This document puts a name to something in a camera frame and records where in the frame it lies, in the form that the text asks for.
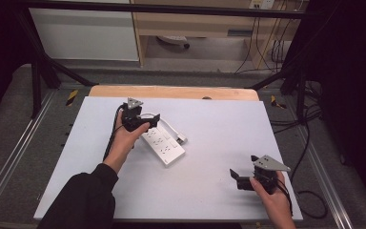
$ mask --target gray floor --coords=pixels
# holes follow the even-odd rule
[[[241,65],[246,51],[243,41],[237,39],[193,38],[191,47],[165,45],[156,39],[150,40],[146,66],[143,68],[120,67],[119,70],[98,66],[77,70],[81,75],[101,84],[140,84],[140,85],[175,85],[243,88],[251,86],[271,72],[233,74]],[[275,64],[267,60],[271,67]],[[252,63],[244,65],[243,70],[251,69]],[[38,197],[44,192],[56,161],[66,143],[82,99],[89,93],[89,88],[73,84],[67,77],[61,77],[64,88],[56,91],[53,101],[35,132],[27,150],[14,170],[11,179],[0,196],[0,222],[35,224],[32,219],[38,204]],[[292,96],[282,96],[277,80],[267,89],[259,91],[260,99],[265,102],[271,120],[294,120],[289,109],[271,106],[271,95],[277,101],[294,101]],[[65,103],[73,87],[79,88],[78,96],[72,106]],[[27,68],[20,69],[0,104],[0,170],[30,122],[31,115],[31,75]],[[339,162],[336,146],[327,131],[324,120],[316,119],[310,123],[311,137],[319,157],[324,163],[330,178],[337,189],[344,208],[355,228],[366,228],[366,190],[353,167],[343,166]],[[297,128],[276,135],[276,141],[283,155],[284,162],[294,167],[304,142]],[[322,191],[314,170],[307,157],[301,163],[293,182],[296,191]],[[316,198],[300,195],[297,200],[307,212],[320,214],[321,203]],[[305,219],[297,223],[303,228],[337,228],[336,221],[329,212],[325,219]],[[244,224],[243,228],[255,228],[255,224]]]

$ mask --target human hand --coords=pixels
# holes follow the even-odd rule
[[[148,128],[150,128],[150,123],[146,122],[139,126],[133,132],[129,132],[126,128],[122,127],[121,115],[122,111],[120,111],[117,115],[115,129],[114,141],[112,142],[112,147],[109,151],[109,155],[103,161],[104,164],[109,165],[112,169],[118,173],[121,169],[121,166],[127,159],[127,155],[133,147],[135,141],[145,133]]]
[[[281,182],[282,188],[284,184],[284,176],[281,172],[277,171],[277,178]],[[291,217],[290,203],[287,200],[285,194],[278,188],[269,195],[263,186],[253,177],[251,177],[251,184],[254,187],[254,191],[260,196],[266,208],[267,215],[272,221],[275,228],[295,228],[295,224]]]

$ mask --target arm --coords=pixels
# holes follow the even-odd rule
[[[118,180],[117,173],[127,159],[134,142],[149,128],[141,125],[133,132],[121,127],[121,113],[117,116],[114,142],[109,155],[91,174],[70,178],[52,203],[38,229],[61,228],[112,228],[115,200],[112,188]]]
[[[284,183],[284,176],[282,173],[277,172],[277,175],[278,179]],[[251,178],[251,184],[263,201],[267,215],[274,227],[286,229],[295,228],[295,224],[291,217],[289,202],[282,191],[276,189],[273,194],[269,195],[256,179]]]

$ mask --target white power strip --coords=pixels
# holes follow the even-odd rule
[[[166,167],[185,153],[185,150],[159,123],[157,127],[150,128],[142,136]]]

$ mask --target white table surface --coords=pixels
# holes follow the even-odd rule
[[[230,168],[251,176],[251,155],[282,162],[263,102],[136,98],[142,113],[161,114],[188,138],[186,154],[165,168],[139,138],[112,193],[114,218],[144,221],[267,219],[260,198],[237,190]],[[73,175],[94,170],[107,147],[115,111],[127,98],[85,97],[34,217],[40,219]],[[287,173],[294,220],[302,220]]]

